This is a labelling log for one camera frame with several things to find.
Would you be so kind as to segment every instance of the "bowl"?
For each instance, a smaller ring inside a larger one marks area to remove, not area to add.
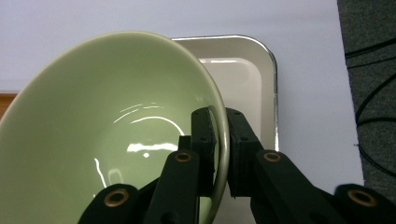
[[[102,35],[67,51],[17,96],[0,122],[2,223],[77,223],[95,194],[159,177],[191,112],[209,107],[219,130],[213,195],[228,170],[228,123],[218,88],[200,62],[155,34]]]

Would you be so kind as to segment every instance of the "screw hole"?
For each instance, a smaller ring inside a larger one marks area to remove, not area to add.
[[[175,156],[177,161],[186,162],[191,160],[191,154],[186,152],[177,153]]]
[[[121,193],[115,193],[111,195],[110,200],[113,202],[119,202],[123,199],[124,195]]]

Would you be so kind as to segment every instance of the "black cable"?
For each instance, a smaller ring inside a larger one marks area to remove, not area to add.
[[[382,48],[384,48],[386,46],[389,46],[389,45],[392,45],[392,44],[396,44],[396,37],[394,37],[394,38],[392,38],[390,40],[387,40],[387,41],[384,41],[384,42],[369,46],[369,47],[364,48],[364,49],[358,49],[358,50],[354,50],[354,51],[348,52],[348,53],[345,54],[346,55],[346,59],[358,57],[358,56],[360,56],[362,54],[366,54],[366,53],[369,53],[369,52],[372,52],[372,51],[375,51],[375,50],[378,50],[378,49],[382,49]]]
[[[364,119],[364,120],[358,122],[358,128],[360,126],[362,126],[362,125],[369,124],[369,123],[375,123],[375,122],[396,122],[396,118],[382,117],[382,118],[374,118],[374,119]],[[377,168],[378,170],[382,171],[383,173],[385,173],[387,175],[396,177],[396,173],[394,173],[391,170],[385,168],[384,166],[382,166],[381,164],[376,162],[373,158],[371,158],[367,154],[367,152],[363,149],[361,144],[359,144],[359,152],[361,153],[363,158],[366,159],[368,162],[370,162],[375,168]]]
[[[358,111],[355,114],[356,122],[357,122],[357,127],[359,128],[362,125],[368,124],[368,123],[375,123],[375,122],[396,122],[396,118],[388,118],[388,117],[381,117],[381,118],[373,118],[373,119],[364,119],[364,120],[359,120],[361,113],[363,112],[364,108],[370,103],[370,101],[382,90],[384,87],[386,87],[392,80],[396,78],[396,74],[393,74],[391,77],[389,77],[387,80],[385,80],[381,85],[379,85],[375,90],[373,90],[367,97],[364,99],[363,103],[359,107]],[[361,144],[359,144],[359,152],[363,156],[364,159],[366,159],[368,162],[370,162],[375,168],[380,170],[381,172],[396,177],[396,173],[392,172],[391,170],[385,168],[378,162],[376,162],[372,157],[370,157],[367,152],[363,149]]]
[[[387,62],[387,61],[391,61],[391,60],[395,60],[395,59],[396,59],[396,57],[391,57],[391,58],[387,58],[387,59],[383,59],[383,60],[374,61],[374,62],[371,62],[371,63],[363,63],[363,64],[349,66],[347,69],[363,67],[363,66],[367,66],[367,65],[371,65],[371,64],[375,64],[375,63],[383,63],[383,62]]]
[[[390,78],[385,80],[381,85],[379,85],[375,90],[373,90],[361,103],[361,106],[359,107],[358,111],[356,112],[355,119],[357,122],[359,122],[359,117],[361,116],[361,112],[363,112],[364,108],[370,103],[370,101],[376,96],[376,94],[381,91],[384,87],[386,87],[393,79],[396,78],[396,73],[393,74]]]
[[[375,160],[373,160],[373,158],[371,158],[367,152],[363,149],[363,147],[361,146],[361,144],[358,144],[359,147],[359,152],[361,153],[361,155],[363,156],[364,159],[366,159],[368,162],[370,162],[370,164],[372,164],[375,168],[377,168],[378,170],[380,170],[381,172],[396,177],[396,173],[388,170],[387,168],[383,167],[381,164],[379,164],[378,162],[376,162]]]
[[[375,122],[396,122],[396,118],[382,117],[382,118],[374,118],[374,119],[364,119],[358,122],[358,128],[360,126],[363,126],[364,124],[375,123]]]

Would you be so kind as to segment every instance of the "brass insert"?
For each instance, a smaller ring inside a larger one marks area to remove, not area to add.
[[[360,189],[350,189],[347,192],[347,196],[355,203],[366,207],[375,207],[378,205],[378,202],[375,197],[371,194],[360,190]]]
[[[186,162],[191,160],[191,154],[187,152],[177,153],[175,159],[180,162]]]
[[[117,207],[125,203],[128,198],[129,193],[126,189],[116,189],[107,194],[105,205],[108,207]]]
[[[267,152],[264,154],[264,158],[267,161],[271,161],[271,162],[278,162],[280,161],[280,155],[278,153],[275,152]]]

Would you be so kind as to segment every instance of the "rectangular tray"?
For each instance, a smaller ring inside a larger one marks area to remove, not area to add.
[[[279,150],[276,59],[263,43],[242,35],[175,38],[205,66],[227,107],[244,113],[266,149]],[[228,186],[214,223],[255,223],[249,198]]]

